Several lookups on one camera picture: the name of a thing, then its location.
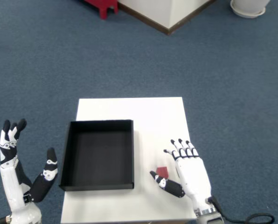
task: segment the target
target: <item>robotic hand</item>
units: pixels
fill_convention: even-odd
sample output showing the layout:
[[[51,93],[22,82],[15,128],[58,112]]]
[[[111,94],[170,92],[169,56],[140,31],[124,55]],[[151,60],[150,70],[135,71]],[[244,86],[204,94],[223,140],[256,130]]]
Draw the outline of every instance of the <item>robotic hand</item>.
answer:
[[[53,148],[47,151],[44,170],[32,183],[17,156],[17,142],[26,120],[18,124],[4,122],[0,136],[0,173],[12,214],[0,218],[0,224],[41,224],[42,215],[35,202],[44,199],[57,176],[57,158]]]
[[[177,197],[187,195],[192,200],[198,224],[223,224],[221,214],[208,201],[211,198],[211,186],[203,160],[191,142],[178,141],[171,140],[176,150],[165,149],[164,152],[174,158],[181,184],[165,179],[154,171],[150,174],[163,190]]]

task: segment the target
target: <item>plant pot saucer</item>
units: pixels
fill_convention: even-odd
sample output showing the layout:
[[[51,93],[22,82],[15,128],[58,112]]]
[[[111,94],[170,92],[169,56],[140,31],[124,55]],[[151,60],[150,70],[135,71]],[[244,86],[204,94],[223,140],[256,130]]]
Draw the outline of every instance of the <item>plant pot saucer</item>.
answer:
[[[238,16],[241,16],[241,17],[243,17],[243,18],[247,18],[247,19],[254,19],[254,18],[256,18],[256,17],[258,17],[258,16],[260,16],[260,15],[263,15],[263,14],[265,13],[265,7],[263,8],[263,10],[262,10],[261,12],[259,12],[259,13],[257,13],[257,14],[244,13],[244,12],[242,12],[242,11],[240,11],[240,10],[237,10],[237,9],[234,7],[234,0],[231,0],[230,6],[231,6],[231,8],[232,8],[232,10],[233,10],[233,12],[234,12],[235,14],[237,14]]]

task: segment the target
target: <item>open black box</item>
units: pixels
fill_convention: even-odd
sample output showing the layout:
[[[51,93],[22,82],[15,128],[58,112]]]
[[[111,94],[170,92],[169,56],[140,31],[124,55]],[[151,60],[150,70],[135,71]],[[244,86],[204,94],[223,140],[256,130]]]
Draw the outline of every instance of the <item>open black box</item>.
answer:
[[[72,121],[63,155],[65,191],[133,189],[132,120]]]

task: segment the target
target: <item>white tabletop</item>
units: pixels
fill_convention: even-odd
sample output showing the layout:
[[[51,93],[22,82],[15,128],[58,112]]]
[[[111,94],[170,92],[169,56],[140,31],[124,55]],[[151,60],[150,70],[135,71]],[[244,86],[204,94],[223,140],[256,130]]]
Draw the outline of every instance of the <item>white tabletop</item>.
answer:
[[[179,182],[170,139],[189,140],[182,98],[80,99],[76,120],[134,121],[134,189],[65,192],[62,224],[184,220],[195,218],[188,197],[158,187],[150,170],[167,166]]]

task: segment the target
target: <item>black cord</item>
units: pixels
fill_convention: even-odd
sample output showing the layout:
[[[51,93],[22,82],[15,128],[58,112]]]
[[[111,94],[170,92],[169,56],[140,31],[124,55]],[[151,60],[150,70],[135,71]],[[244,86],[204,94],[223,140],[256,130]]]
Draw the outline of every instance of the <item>black cord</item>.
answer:
[[[255,213],[249,217],[246,218],[245,221],[242,220],[235,220],[235,219],[230,219],[228,218],[222,211],[222,208],[220,206],[220,204],[218,203],[217,199],[214,196],[211,196],[208,198],[208,202],[212,203],[215,208],[217,209],[217,211],[221,214],[221,216],[223,216],[227,221],[231,222],[231,223],[242,223],[242,224],[272,224],[275,221],[275,217],[269,213]],[[270,217],[271,220],[268,222],[263,222],[263,223],[254,223],[254,222],[250,222],[250,220],[256,218],[256,217]]]

